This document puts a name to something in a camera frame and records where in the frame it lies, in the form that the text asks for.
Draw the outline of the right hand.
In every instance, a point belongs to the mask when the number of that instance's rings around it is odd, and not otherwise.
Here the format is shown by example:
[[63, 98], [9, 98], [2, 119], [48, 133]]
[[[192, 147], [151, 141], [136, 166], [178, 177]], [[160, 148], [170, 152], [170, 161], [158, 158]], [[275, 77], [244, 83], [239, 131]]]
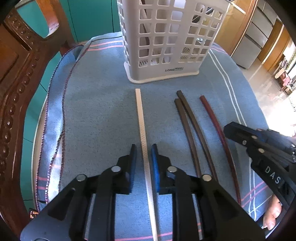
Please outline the right hand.
[[263, 228], [272, 230], [276, 225], [276, 219], [280, 216], [282, 211], [282, 204], [280, 200], [273, 194], [269, 203], [267, 210], [263, 216]]

